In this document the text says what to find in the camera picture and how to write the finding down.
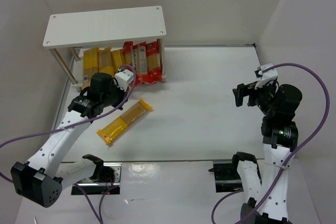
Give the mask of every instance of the yellow pasta package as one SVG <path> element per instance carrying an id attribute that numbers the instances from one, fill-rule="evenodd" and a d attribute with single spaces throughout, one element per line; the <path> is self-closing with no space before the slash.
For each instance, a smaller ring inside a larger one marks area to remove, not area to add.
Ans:
<path id="1" fill-rule="evenodd" d="M 117 73 L 118 72 L 118 68 L 121 67 L 121 65 L 124 64 L 123 60 L 123 54 L 122 52 L 124 51 L 124 49 L 119 49 L 119 50 L 114 50 L 112 51 L 112 59 L 113 59 L 113 66 L 114 66 L 114 72 Z"/>
<path id="2" fill-rule="evenodd" d="M 83 52 L 83 86 L 82 89 L 90 86 L 91 77 L 98 73 L 98 47 Z"/>
<path id="3" fill-rule="evenodd" d="M 151 111 L 152 107 L 145 103 L 142 99 L 135 105 L 125 111 L 120 117 L 115 119 L 108 126 L 99 130 L 97 134 L 105 141 L 107 145 L 112 144 L 118 136 L 120 136 L 135 120 L 147 111 Z"/>
<path id="4" fill-rule="evenodd" d="M 100 50 L 98 53 L 98 71 L 100 73 L 108 73 L 114 76 L 114 67 L 112 63 L 111 47 Z"/>

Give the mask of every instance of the red pasta package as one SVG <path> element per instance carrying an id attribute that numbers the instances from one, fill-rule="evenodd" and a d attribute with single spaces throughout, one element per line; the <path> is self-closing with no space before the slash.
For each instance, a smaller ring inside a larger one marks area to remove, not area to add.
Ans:
<path id="1" fill-rule="evenodd" d="M 137 51 L 136 75 L 139 81 L 149 83 L 149 75 L 147 70 L 147 57 L 146 57 L 146 42 L 134 46 L 134 51 Z"/>
<path id="2" fill-rule="evenodd" d="M 133 46 L 133 55 L 132 55 L 132 66 L 134 67 L 137 75 L 137 81 L 135 83 L 136 86 L 142 85 L 143 82 L 140 80 L 140 61 L 139 61 L 139 54 L 140 54 L 140 44 Z"/>
<path id="3" fill-rule="evenodd" d="M 149 84 L 162 82 L 162 75 L 160 70 L 160 55 L 159 44 L 157 41 L 146 45 L 147 68 L 149 75 Z"/>

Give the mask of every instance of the pasta package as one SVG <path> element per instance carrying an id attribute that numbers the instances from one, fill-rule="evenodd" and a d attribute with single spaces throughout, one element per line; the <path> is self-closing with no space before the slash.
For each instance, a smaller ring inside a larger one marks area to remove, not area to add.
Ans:
<path id="1" fill-rule="evenodd" d="M 157 41 L 146 45 L 149 84 L 162 82 L 159 44 Z"/>
<path id="2" fill-rule="evenodd" d="M 134 68 L 134 70 L 136 71 L 136 75 L 137 75 L 137 80 L 135 82 L 136 86 L 142 85 L 143 83 L 140 80 L 140 76 L 139 76 L 139 46 L 140 44 L 134 45 L 133 46 L 133 56 L 132 56 L 132 67 Z"/>
<path id="3" fill-rule="evenodd" d="M 97 134 L 107 145 L 112 144 L 132 123 L 140 118 L 145 112 L 151 111 L 152 107 L 142 99 L 125 111 L 108 126 L 99 130 Z"/>
<path id="4" fill-rule="evenodd" d="M 83 86 L 82 89 L 90 86 L 91 77 L 98 73 L 98 47 L 83 52 Z"/>
<path id="5" fill-rule="evenodd" d="M 128 65 L 132 65 L 133 42 L 132 41 L 125 42 L 123 49 L 124 51 L 122 53 L 124 57 L 124 63 Z"/>
<path id="6" fill-rule="evenodd" d="M 123 65 L 123 52 L 124 49 L 119 49 L 112 51 L 112 59 L 113 59 L 113 66 L 114 66 L 114 72 L 118 72 L 118 68 Z"/>
<path id="7" fill-rule="evenodd" d="M 147 57 L 146 57 L 146 42 L 137 44 L 135 50 L 137 51 L 136 53 L 137 79 L 141 82 L 149 83 L 149 75 L 147 70 Z"/>
<path id="8" fill-rule="evenodd" d="M 98 71 L 100 73 L 108 73 L 114 76 L 114 67 L 111 57 L 111 47 L 98 52 Z"/>

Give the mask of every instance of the cable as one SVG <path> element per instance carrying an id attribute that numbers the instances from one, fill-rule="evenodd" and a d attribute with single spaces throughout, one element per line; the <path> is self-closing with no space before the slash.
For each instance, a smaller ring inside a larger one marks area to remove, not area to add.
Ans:
<path id="1" fill-rule="evenodd" d="M 214 206 L 214 208 L 212 209 L 212 212 L 211 212 L 211 221 L 212 223 L 215 223 L 215 219 L 214 219 L 214 216 L 215 216 L 215 211 L 217 209 L 217 207 L 219 206 L 219 204 L 226 198 L 230 197 L 231 195 L 233 194 L 237 194 L 237 193 L 242 193 L 244 190 L 241 189 L 241 190 L 238 190 L 238 191 L 233 191 L 232 193 L 229 193 L 227 195 L 225 195 L 224 197 L 222 197 Z"/>
<path id="2" fill-rule="evenodd" d="M 325 110 L 324 110 L 324 115 L 323 115 L 323 118 L 320 122 L 320 124 L 317 126 L 317 128 L 313 131 L 313 133 L 311 133 L 311 135 L 306 139 L 304 140 L 290 155 L 288 155 L 288 157 L 285 159 L 285 161 L 283 162 L 283 166 L 286 166 L 287 163 L 290 161 L 290 159 L 299 151 L 301 150 L 306 144 L 308 144 L 315 136 L 316 134 L 321 130 L 321 128 L 323 127 L 324 123 L 326 122 L 327 120 L 327 117 L 328 117 L 328 114 L 329 114 L 329 108 L 330 108 L 330 97 L 329 97 L 329 92 L 328 92 L 328 89 L 326 87 L 326 85 L 324 84 L 324 82 L 322 81 L 322 79 L 314 72 L 312 71 L 311 69 L 305 67 L 305 66 L 302 66 L 300 64 L 296 64 L 296 63 L 282 63 L 282 64 L 278 64 L 278 65 L 275 65 L 275 66 L 272 66 L 268 69 L 265 69 L 263 70 L 262 72 L 265 73 L 269 70 L 272 70 L 274 68 L 279 68 L 279 67 L 284 67 L 284 66 L 292 66 L 292 67 L 297 67 L 297 68 L 301 68 L 307 72 L 309 72 L 312 76 L 314 76 L 317 81 L 321 84 L 322 86 L 322 89 L 323 89 L 323 92 L 324 92 L 324 95 L 325 95 Z M 249 212 L 243 219 L 241 219 L 240 221 L 234 223 L 234 224 L 243 224 L 247 219 L 249 219 L 257 210 L 259 207 L 262 206 L 262 204 L 265 202 L 265 200 L 267 199 L 267 197 L 269 196 L 269 194 L 272 192 L 272 190 L 274 189 L 275 185 L 277 184 L 282 172 L 284 171 L 283 168 L 280 168 L 279 170 L 279 173 L 277 174 L 276 178 L 274 179 L 273 183 L 271 184 L 271 186 L 269 187 L 268 191 L 265 193 L 265 195 L 263 196 L 263 198 L 258 202 L 258 204 L 254 207 L 254 209 Z M 219 203 L 222 202 L 222 200 L 224 200 L 225 198 L 222 198 L 220 199 L 214 209 L 213 209 L 213 212 L 214 210 L 216 210 L 217 206 Z"/>
<path id="3" fill-rule="evenodd" d="M 101 222 L 102 222 L 102 224 L 103 224 L 103 217 L 101 216 L 101 206 L 102 206 L 102 203 L 103 203 L 103 199 L 104 199 L 104 197 L 105 197 L 105 195 L 107 195 L 108 193 L 109 193 L 109 191 L 111 191 L 112 189 L 115 189 L 116 187 L 118 187 L 118 186 L 112 186 L 110 189 L 108 189 L 104 194 L 103 194 L 103 196 L 101 196 L 101 199 L 100 199 L 100 202 L 99 202 L 99 217 L 100 217 L 100 219 L 101 219 Z"/>
<path id="4" fill-rule="evenodd" d="M 66 130 L 68 128 L 75 127 L 75 126 L 78 126 L 78 125 L 81 125 L 81 124 L 84 124 L 84 123 L 93 122 L 95 120 L 104 118 L 105 116 L 107 116 L 107 115 L 113 113 L 114 111 L 118 110 L 120 107 L 122 107 L 127 102 L 128 98 L 130 97 L 131 93 L 133 92 L 134 87 L 135 87 L 135 83 L 136 83 L 136 75 L 137 75 L 137 73 L 134 70 L 134 68 L 132 66 L 130 66 L 130 65 L 122 65 L 121 68 L 130 68 L 132 70 L 132 72 L 133 72 L 132 87 L 131 87 L 130 91 L 127 93 L 127 95 L 125 96 L 125 98 L 121 101 L 121 103 L 119 103 L 111 111 L 109 111 L 109 112 L 107 112 L 107 113 L 105 113 L 103 115 L 100 115 L 100 116 L 98 116 L 96 118 L 91 118 L 91 119 L 87 119 L 87 120 L 84 120 L 84 121 L 81 121 L 81 122 L 78 122 L 78 123 L 73 123 L 73 124 L 67 125 L 67 126 L 65 126 L 63 128 L 15 137 L 15 138 L 13 138 L 11 140 L 7 140 L 6 142 L 0 144 L 0 148 L 4 147 L 5 145 L 7 145 L 9 143 L 16 142 L 18 140 L 22 140 L 22 139 L 26 139 L 26 138 L 31 138 L 31 137 L 37 137 L 37 136 L 43 136 L 43 135 L 50 135 L 50 134 L 61 132 L 61 131 L 64 131 L 64 130 Z M 8 178 L 6 175 L 4 175 L 2 172 L 0 172 L 0 177 L 3 178 L 3 179 L 5 179 L 5 180 L 7 180 L 10 183 L 13 183 L 13 181 L 10 178 Z"/>
<path id="5" fill-rule="evenodd" d="M 103 202 L 103 199 L 105 197 L 105 195 L 107 195 L 107 193 L 109 193 L 109 191 L 115 189 L 116 187 L 118 186 L 112 186 L 110 189 L 108 189 L 102 196 L 101 196 L 101 199 L 100 199 L 100 202 L 99 202 L 99 215 L 97 214 L 96 210 L 94 209 L 93 205 L 92 205 L 92 202 L 91 200 L 89 199 L 89 196 L 87 195 L 87 193 L 84 191 L 83 188 L 81 188 L 79 185 L 77 184 L 74 184 L 74 186 L 76 186 L 81 192 L 82 194 L 85 196 L 85 199 L 88 201 L 89 205 L 90 205 L 90 208 L 92 210 L 92 212 L 94 213 L 94 215 L 96 216 L 97 220 L 99 221 L 100 224 L 104 224 L 103 222 L 103 218 L 101 216 L 101 205 L 102 205 L 102 202 Z"/>
<path id="6" fill-rule="evenodd" d="M 96 210 L 94 209 L 94 207 L 93 207 L 93 205 L 92 205 L 92 203 L 91 203 L 91 200 L 89 199 L 89 196 L 86 194 L 86 192 L 84 191 L 84 189 L 81 188 L 81 187 L 80 187 L 79 185 L 77 185 L 77 184 L 74 184 L 74 186 L 76 186 L 76 187 L 83 193 L 83 195 L 85 196 L 86 200 L 88 201 L 88 203 L 89 203 L 89 205 L 90 205 L 90 208 L 91 208 L 92 212 L 94 213 L 94 215 L 95 215 L 96 218 L 98 219 L 99 223 L 100 223 L 100 224 L 104 224 L 103 221 L 102 221 L 102 219 L 99 218 L 99 216 L 98 216 Z"/>

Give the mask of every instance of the corner wall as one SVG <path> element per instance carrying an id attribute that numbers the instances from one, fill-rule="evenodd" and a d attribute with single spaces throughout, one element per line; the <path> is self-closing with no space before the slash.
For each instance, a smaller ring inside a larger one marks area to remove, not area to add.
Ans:
<path id="1" fill-rule="evenodd" d="M 336 0 L 280 0 L 259 43 L 262 64 L 295 62 L 315 71 L 331 98 L 328 120 L 297 157 L 300 159 L 320 221 L 334 223 L 336 210 Z M 280 68 L 279 82 L 298 87 L 303 100 L 295 121 L 302 142 L 320 122 L 325 99 L 315 79 L 303 70 Z"/>
<path id="2" fill-rule="evenodd" d="M 0 143 L 52 127 L 66 76 L 42 47 L 50 14 L 45 0 L 0 0 Z M 12 165 L 25 162 L 46 138 L 3 147 L 1 172 L 10 176 Z M 2 178 L 0 195 L 0 222 L 14 223 L 22 198 Z"/>

